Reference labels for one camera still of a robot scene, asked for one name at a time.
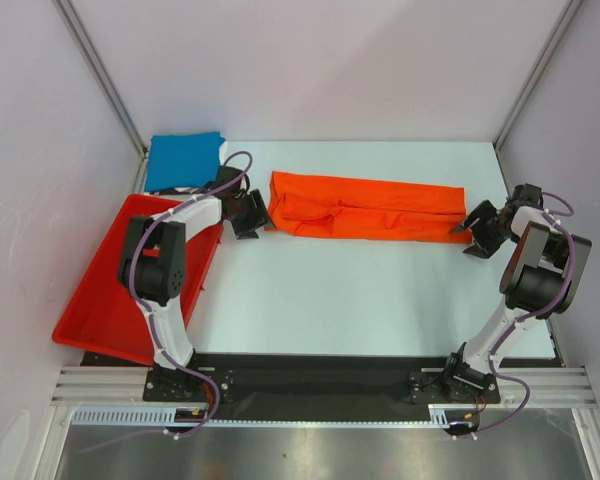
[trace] orange cloth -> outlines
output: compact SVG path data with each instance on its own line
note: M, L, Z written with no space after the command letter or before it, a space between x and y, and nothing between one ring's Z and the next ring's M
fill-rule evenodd
M464 188L273 172L269 215L301 237L471 243L449 233L467 216Z

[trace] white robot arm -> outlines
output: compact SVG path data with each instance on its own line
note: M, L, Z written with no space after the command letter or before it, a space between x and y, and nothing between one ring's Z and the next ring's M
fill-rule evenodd
M180 307L187 242L225 219L231 221L238 239L258 238L256 229L273 225L260 192L248 192L248 185L248 177L241 170L225 164L209 186L210 192L199 200L192 199L152 217L134 216L129 221L118 280L132 295L135 293L154 343L154 366L174 370L174 363L187 366L194 361L194 348L187 338ZM133 290L129 285L132 274Z
M498 403L495 375L503 358L526 332L570 306L591 250L589 240L571 235L543 208L542 190L529 184L517 186L500 210L482 202L454 231L467 228L474 237L469 255L489 258L508 239L517 243L500 281L503 299L438 376L410 374L416 403L431 403L438 394L442 403L479 396ZM422 387L429 387L426 395Z

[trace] red plastic bin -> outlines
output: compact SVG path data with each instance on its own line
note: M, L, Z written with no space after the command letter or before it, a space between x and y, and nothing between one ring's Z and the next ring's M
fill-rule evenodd
M54 342L144 365L153 363L146 322L129 292L118 283L118 265L129 219L175 205L178 202L147 195L127 198L53 331ZM185 325L203 290L222 231L222 224L213 225L187 243L187 273L180 293Z

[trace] white table surface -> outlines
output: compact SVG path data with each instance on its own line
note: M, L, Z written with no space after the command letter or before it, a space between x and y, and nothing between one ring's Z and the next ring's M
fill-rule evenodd
M251 186L267 204L274 169L462 186L467 211L506 198L489 143L229 143L229 153L238 150L253 154ZM463 248L264 231L238 242L226 223L188 335L199 352L446 356L497 307L514 245L490 260ZM553 358L547 327L529 332L511 356Z

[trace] white wall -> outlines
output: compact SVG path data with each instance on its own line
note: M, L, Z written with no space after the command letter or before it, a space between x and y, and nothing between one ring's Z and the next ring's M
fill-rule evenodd
M30 411L25 463L76 352L51 332L136 166L53 3L0 0L0 433Z
M145 142L493 141L566 0L75 0Z
M567 355L600 403L600 0L585 4L502 155L507 178L568 199L568 228L593 250L572 307L557 318Z

